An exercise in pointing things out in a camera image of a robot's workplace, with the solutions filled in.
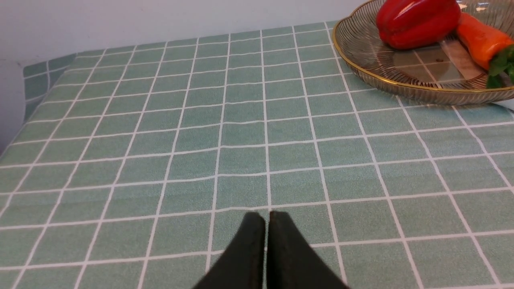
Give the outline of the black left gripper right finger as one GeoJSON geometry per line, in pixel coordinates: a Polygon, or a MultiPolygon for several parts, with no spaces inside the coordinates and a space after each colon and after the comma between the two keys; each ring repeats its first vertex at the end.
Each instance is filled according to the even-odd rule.
{"type": "Polygon", "coordinates": [[[307,243],[287,212],[269,214],[268,289],[348,289],[307,243]]]}

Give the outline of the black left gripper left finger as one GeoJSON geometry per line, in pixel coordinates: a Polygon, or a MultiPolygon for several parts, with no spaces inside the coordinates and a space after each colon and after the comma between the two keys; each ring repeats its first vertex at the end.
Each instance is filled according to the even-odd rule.
{"type": "Polygon", "coordinates": [[[261,289],[265,231],[264,218],[247,212],[226,250],[194,288],[261,289]]]}

